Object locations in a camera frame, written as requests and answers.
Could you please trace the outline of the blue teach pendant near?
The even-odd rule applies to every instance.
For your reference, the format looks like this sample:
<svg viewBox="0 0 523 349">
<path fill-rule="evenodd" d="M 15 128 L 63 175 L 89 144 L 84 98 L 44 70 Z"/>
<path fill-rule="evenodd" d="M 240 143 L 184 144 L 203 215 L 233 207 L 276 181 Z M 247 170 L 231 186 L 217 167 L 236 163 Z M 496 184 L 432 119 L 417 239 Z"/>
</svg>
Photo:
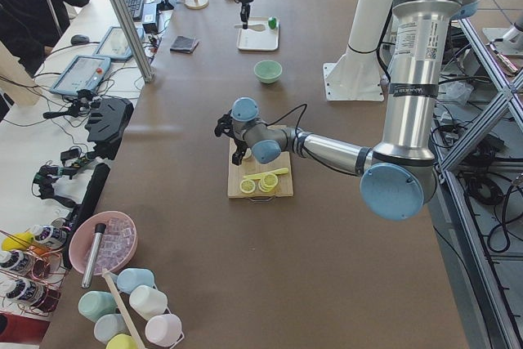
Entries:
<svg viewBox="0 0 523 349">
<path fill-rule="evenodd" d="M 62 96 L 77 96 L 81 90 L 95 93 L 110 66 L 107 56 L 76 56 L 49 91 Z"/>
</svg>

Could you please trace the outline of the blue teach pendant far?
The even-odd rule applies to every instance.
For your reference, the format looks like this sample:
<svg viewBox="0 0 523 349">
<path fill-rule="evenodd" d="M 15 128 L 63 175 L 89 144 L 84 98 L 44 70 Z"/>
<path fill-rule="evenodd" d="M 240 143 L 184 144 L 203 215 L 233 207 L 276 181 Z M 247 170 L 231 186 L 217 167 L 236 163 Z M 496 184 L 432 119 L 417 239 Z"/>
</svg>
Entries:
<svg viewBox="0 0 523 349">
<path fill-rule="evenodd" d="M 132 57 L 132 49 L 123 29 L 119 26 L 110 26 L 93 54 L 108 57 L 112 61 L 124 62 Z"/>
</svg>

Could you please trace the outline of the aluminium frame post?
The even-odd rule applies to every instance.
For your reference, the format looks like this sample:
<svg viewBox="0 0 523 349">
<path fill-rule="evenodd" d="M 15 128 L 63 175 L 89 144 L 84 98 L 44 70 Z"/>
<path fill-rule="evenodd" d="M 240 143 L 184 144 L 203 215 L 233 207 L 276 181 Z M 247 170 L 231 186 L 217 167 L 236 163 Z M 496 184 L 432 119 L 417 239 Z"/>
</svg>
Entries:
<svg viewBox="0 0 523 349">
<path fill-rule="evenodd" d="M 127 5 L 124 0 L 110 0 L 110 4 L 114 10 L 120 27 L 123 30 L 124 36 L 131 49 L 132 56 L 136 62 L 141 76 L 145 83 L 150 83 L 154 79 L 153 70 L 150 67 L 148 57 L 145 55 L 144 49 L 141 45 L 141 39 L 136 31 L 136 26 L 127 10 Z"/>
</svg>

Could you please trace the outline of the pink bowl of ice cubes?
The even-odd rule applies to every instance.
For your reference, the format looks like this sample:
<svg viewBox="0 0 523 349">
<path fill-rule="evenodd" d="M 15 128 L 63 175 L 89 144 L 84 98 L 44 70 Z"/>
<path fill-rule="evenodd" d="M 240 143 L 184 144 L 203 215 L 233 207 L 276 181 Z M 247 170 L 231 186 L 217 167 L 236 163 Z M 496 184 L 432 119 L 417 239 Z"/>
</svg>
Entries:
<svg viewBox="0 0 523 349">
<path fill-rule="evenodd" d="M 136 253 L 138 237 L 134 221 L 118 211 L 97 213 L 87 219 L 74 233 L 69 245 L 69 260 L 72 267 L 83 274 L 97 224 L 105 224 L 96 259 L 94 275 L 101 275 L 102 268 L 118 272 L 130 262 Z"/>
</svg>

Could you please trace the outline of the bamboo cutting board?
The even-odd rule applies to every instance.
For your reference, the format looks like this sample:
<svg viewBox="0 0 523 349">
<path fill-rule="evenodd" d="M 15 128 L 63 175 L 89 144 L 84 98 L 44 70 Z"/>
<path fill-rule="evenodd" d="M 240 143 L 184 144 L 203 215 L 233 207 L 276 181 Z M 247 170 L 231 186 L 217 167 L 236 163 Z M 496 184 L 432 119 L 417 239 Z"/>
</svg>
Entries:
<svg viewBox="0 0 523 349">
<path fill-rule="evenodd" d="M 227 196 L 260 200 L 293 197 L 289 153 L 283 152 L 274 161 L 261 164 L 248 150 L 239 166 L 229 164 Z"/>
</svg>

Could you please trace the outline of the black long bar device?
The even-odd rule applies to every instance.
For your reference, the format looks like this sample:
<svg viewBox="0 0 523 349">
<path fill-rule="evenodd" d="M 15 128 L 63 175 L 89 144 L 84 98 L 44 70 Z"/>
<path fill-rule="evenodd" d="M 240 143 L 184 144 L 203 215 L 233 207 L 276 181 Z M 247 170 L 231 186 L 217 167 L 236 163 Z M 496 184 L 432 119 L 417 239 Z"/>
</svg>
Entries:
<svg viewBox="0 0 523 349">
<path fill-rule="evenodd" d="M 93 215 L 109 173 L 110 166 L 108 164 L 99 163 L 95 166 L 91 180 L 87 184 L 87 189 L 82 203 L 78 204 L 70 214 L 70 219 L 67 225 L 69 228 L 69 233 L 65 242 L 65 246 L 62 250 L 64 267 L 67 270 L 71 270 L 73 267 L 69 257 L 69 246 L 71 244 L 73 235 L 77 229 Z"/>
</svg>

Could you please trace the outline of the yellow plastic knife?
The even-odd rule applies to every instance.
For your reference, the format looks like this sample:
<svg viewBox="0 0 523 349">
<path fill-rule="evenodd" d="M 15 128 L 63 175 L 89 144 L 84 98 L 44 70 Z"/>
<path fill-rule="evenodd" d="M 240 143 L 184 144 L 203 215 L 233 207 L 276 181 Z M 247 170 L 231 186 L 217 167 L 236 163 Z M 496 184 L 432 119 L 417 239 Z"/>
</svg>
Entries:
<svg viewBox="0 0 523 349">
<path fill-rule="evenodd" d="M 266 171 L 266 172 L 259 172 L 259 173 L 244 175 L 243 179 L 261 180 L 263 177 L 266 177 L 269 174 L 284 175 L 287 173 L 289 173 L 289 168 L 277 168 L 277 169 Z"/>
</svg>

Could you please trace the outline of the white ceramic spoon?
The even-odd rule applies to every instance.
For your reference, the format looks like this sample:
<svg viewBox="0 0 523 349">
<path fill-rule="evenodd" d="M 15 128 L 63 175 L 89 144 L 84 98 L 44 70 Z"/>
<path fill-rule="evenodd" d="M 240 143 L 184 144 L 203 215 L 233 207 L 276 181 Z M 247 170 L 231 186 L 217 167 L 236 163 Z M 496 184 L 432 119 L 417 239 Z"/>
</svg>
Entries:
<svg viewBox="0 0 523 349">
<path fill-rule="evenodd" d="M 254 25 L 240 24 L 240 25 L 234 25 L 234 28 L 235 29 L 243 29 L 243 30 L 250 29 L 250 30 L 253 30 L 253 31 L 257 31 L 257 32 L 262 32 L 262 31 L 264 31 L 266 29 L 266 26 L 264 24 L 254 24 Z"/>
</svg>

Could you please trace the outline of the wooden stick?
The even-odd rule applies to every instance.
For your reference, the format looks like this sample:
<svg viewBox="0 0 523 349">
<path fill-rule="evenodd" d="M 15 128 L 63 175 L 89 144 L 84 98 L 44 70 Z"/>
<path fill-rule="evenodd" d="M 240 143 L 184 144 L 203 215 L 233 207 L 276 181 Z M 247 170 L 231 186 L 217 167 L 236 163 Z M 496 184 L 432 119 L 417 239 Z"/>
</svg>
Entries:
<svg viewBox="0 0 523 349">
<path fill-rule="evenodd" d="M 127 329 L 129 330 L 129 333 L 131 334 L 133 340 L 136 343 L 136 347 L 139 349 L 145 349 L 145 344 L 143 343 L 140 334 L 138 333 L 138 330 L 126 308 L 125 303 L 123 302 L 116 284 L 113 281 L 113 278 L 111 276 L 111 272 L 107 269 L 102 269 L 102 277 L 104 278 L 105 282 L 107 283 L 107 286 L 117 304 L 117 307 L 123 316 L 123 320 L 125 325 L 127 326 Z"/>
</svg>

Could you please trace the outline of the aluminium frame truss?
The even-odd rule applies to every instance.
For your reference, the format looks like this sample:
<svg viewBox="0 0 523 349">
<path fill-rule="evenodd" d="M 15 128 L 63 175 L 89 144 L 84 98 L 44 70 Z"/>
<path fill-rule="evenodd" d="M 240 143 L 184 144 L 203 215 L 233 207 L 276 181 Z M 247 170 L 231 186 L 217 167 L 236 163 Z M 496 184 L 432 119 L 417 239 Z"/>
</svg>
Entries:
<svg viewBox="0 0 523 349">
<path fill-rule="evenodd" d="M 454 22 L 431 142 L 430 209 L 467 341 L 522 345 L 522 59 L 503 59 L 501 11 Z"/>
</svg>

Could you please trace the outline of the yellow cup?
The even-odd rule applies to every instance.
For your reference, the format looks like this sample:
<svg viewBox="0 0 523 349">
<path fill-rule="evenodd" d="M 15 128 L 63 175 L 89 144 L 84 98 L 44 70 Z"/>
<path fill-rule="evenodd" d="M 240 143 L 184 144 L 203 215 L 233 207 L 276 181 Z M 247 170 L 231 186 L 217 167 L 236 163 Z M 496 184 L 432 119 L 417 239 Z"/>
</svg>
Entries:
<svg viewBox="0 0 523 349">
<path fill-rule="evenodd" d="M 137 349 L 134 338 L 128 334 L 120 333 L 112 337 L 105 346 L 106 349 Z"/>
</svg>

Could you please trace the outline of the pink cup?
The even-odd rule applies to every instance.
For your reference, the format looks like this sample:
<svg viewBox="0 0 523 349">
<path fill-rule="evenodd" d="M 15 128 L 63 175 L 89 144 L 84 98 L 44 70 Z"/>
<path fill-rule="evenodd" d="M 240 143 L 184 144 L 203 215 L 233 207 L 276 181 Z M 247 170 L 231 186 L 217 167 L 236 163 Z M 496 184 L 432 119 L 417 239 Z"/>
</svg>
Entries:
<svg viewBox="0 0 523 349">
<path fill-rule="evenodd" d="M 145 327 L 147 340 L 161 347 L 175 345 L 182 338 L 181 319 L 174 314 L 157 315 Z"/>
</svg>

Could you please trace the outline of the stacked lemon slices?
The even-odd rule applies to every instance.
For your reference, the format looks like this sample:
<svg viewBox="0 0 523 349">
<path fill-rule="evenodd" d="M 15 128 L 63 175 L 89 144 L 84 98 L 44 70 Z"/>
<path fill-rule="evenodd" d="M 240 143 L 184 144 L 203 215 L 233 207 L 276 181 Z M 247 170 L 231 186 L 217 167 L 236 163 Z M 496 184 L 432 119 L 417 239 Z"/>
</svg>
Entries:
<svg viewBox="0 0 523 349">
<path fill-rule="evenodd" d="M 269 174 L 258 181 L 258 189 L 261 192 L 269 193 L 279 184 L 279 178 L 275 174 Z"/>
</svg>

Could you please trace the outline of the grey folded cloth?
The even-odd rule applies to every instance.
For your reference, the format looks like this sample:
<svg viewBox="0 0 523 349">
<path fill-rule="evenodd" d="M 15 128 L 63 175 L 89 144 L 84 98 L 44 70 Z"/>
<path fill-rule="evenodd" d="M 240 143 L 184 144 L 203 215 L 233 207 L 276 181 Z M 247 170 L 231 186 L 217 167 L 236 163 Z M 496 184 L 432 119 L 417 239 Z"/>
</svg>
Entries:
<svg viewBox="0 0 523 349">
<path fill-rule="evenodd" d="M 172 52 L 191 54 L 195 48 L 199 45 L 197 38 L 190 38 L 182 35 L 178 35 L 169 50 Z"/>
</svg>

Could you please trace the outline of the green cup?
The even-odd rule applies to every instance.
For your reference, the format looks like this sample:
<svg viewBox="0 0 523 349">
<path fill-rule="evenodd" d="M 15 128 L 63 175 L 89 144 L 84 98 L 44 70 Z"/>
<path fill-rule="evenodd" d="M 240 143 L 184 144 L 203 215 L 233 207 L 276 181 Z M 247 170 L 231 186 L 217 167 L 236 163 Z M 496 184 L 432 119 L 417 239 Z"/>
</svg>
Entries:
<svg viewBox="0 0 523 349">
<path fill-rule="evenodd" d="M 113 295 L 104 291 L 86 292 L 78 301 L 78 312 L 93 323 L 117 309 Z"/>
</svg>

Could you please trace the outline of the white cup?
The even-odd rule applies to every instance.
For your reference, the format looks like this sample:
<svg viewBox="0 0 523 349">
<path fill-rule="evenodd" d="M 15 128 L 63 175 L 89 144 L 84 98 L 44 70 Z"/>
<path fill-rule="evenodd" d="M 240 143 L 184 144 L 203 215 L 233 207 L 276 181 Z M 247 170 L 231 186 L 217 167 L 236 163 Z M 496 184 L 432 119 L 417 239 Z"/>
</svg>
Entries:
<svg viewBox="0 0 523 349">
<path fill-rule="evenodd" d="M 132 309 L 145 320 L 162 315 L 168 308 L 167 296 L 146 285 L 139 285 L 131 292 L 129 303 Z"/>
</svg>

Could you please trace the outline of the small bottle with label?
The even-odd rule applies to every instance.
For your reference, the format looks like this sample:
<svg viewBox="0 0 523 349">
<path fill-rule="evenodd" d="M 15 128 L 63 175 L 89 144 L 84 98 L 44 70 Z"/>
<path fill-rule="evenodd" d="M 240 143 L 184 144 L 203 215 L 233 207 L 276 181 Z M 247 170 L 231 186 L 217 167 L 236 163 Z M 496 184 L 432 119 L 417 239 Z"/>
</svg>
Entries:
<svg viewBox="0 0 523 349">
<path fill-rule="evenodd" d="M 62 248 L 67 239 L 67 233 L 54 226 L 33 225 L 29 228 L 29 233 L 37 244 L 50 250 Z"/>
</svg>

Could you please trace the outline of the mint green bowl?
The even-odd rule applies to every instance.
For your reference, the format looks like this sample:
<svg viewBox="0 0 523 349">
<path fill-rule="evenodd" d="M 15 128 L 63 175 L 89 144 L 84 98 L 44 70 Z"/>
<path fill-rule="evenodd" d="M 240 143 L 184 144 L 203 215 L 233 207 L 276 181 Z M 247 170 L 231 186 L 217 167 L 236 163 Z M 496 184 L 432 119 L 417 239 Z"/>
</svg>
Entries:
<svg viewBox="0 0 523 349">
<path fill-rule="evenodd" d="M 271 84 L 279 80 L 283 66 L 275 60 L 261 60 L 254 65 L 253 72 L 260 83 Z"/>
</svg>

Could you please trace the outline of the single lemon slice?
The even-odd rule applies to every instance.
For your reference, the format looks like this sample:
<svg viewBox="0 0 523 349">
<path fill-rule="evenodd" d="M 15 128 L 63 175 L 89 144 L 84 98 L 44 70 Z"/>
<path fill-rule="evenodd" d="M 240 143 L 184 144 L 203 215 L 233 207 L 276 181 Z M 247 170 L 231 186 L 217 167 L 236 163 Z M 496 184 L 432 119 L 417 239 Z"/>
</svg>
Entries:
<svg viewBox="0 0 523 349">
<path fill-rule="evenodd" d="M 239 183 L 239 189 L 243 194 L 250 195 L 257 190 L 257 184 L 253 179 L 243 179 Z"/>
</svg>

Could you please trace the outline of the cream rabbit print tray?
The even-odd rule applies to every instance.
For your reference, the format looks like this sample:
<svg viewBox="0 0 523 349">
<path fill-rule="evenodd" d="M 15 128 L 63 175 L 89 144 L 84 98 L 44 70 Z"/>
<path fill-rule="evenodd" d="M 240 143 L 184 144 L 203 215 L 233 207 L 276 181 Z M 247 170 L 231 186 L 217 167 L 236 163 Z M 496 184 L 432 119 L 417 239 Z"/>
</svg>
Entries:
<svg viewBox="0 0 523 349">
<path fill-rule="evenodd" d="M 252 17 L 249 20 L 250 25 L 264 24 L 266 29 L 262 32 L 253 31 L 250 29 L 238 30 L 238 37 L 236 47 L 240 51 L 275 51 L 279 48 L 279 19 L 278 28 L 270 30 L 267 26 L 267 20 L 270 17 Z"/>
</svg>

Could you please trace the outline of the black computer mouse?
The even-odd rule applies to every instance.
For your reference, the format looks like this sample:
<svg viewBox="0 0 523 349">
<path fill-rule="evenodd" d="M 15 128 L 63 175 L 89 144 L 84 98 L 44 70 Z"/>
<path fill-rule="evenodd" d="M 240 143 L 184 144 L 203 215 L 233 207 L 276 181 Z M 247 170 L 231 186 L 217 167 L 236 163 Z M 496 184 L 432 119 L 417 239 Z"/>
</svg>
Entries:
<svg viewBox="0 0 523 349">
<path fill-rule="evenodd" d="M 90 38 L 87 35 L 75 34 L 70 39 L 70 44 L 72 46 L 86 45 L 90 42 Z"/>
</svg>

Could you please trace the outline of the light blue cup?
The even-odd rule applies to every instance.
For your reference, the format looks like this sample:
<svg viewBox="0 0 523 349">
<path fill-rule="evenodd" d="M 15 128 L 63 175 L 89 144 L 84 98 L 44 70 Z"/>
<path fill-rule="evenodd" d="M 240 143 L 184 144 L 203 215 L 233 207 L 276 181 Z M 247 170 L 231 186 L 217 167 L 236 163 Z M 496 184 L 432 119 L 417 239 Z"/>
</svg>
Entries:
<svg viewBox="0 0 523 349">
<path fill-rule="evenodd" d="M 122 270 L 118 275 L 117 288 L 121 292 L 130 294 L 141 285 L 151 288 L 155 286 L 153 271 L 145 268 L 130 267 Z"/>
</svg>

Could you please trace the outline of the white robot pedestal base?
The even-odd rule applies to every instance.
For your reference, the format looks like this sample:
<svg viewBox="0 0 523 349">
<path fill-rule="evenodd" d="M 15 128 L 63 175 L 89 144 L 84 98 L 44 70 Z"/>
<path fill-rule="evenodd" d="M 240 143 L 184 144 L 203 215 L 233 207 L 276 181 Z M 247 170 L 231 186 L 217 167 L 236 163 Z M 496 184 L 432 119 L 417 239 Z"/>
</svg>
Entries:
<svg viewBox="0 0 523 349">
<path fill-rule="evenodd" d="M 324 87 L 329 101 L 382 101 L 382 69 L 377 60 L 382 31 L 392 0 L 358 0 L 346 52 L 324 64 Z"/>
</svg>

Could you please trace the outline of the grey blue cup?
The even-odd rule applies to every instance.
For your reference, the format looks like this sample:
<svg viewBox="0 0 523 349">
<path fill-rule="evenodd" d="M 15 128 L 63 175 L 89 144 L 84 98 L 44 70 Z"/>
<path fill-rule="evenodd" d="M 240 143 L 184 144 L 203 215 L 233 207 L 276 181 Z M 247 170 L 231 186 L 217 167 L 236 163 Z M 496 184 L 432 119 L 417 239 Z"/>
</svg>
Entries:
<svg viewBox="0 0 523 349">
<path fill-rule="evenodd" d="M 122 315 L 108 314 L 95 323 L 93 333 L 97 341 L 107 344 L 116 335 L 127 334 L 128 329 Z"/>
</svg>

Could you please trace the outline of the blue teach pendant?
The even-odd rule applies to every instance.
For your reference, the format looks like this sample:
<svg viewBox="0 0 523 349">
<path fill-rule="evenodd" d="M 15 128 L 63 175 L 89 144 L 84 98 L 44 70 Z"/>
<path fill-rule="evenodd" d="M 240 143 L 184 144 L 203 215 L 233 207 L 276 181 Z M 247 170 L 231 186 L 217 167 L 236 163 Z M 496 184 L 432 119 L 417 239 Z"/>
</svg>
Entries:
<svg viewBox="0 0 523 349">
<path fill-rule="evenodd" d="M 110 26 L 93 54 L 108 57 L 112 61 L 124 62 L 132 57 L 132 49 L 123 29 L 119 26 Z"/>
<path fill-rule="evenodd" d="M 77 96 L 81 90 L 95 93 L 110 66 L 107 56 L 76 56 L 49 91 L 62 96 Z"/>
</svg>

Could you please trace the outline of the person in black sweater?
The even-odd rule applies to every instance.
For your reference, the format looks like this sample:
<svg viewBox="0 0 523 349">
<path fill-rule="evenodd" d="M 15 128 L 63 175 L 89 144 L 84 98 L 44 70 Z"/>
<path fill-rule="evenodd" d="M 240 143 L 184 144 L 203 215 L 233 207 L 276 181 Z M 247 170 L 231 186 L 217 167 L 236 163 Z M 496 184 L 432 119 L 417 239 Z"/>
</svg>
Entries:
<svg viewBox="0 0 523 349">
<path fill-rule="evenodd" d="M 90 0 L 1 0 L 1 42 L 35 74 L 61 34 L 69 28 L 67 5 L 84 7 Z"/>
</svg>

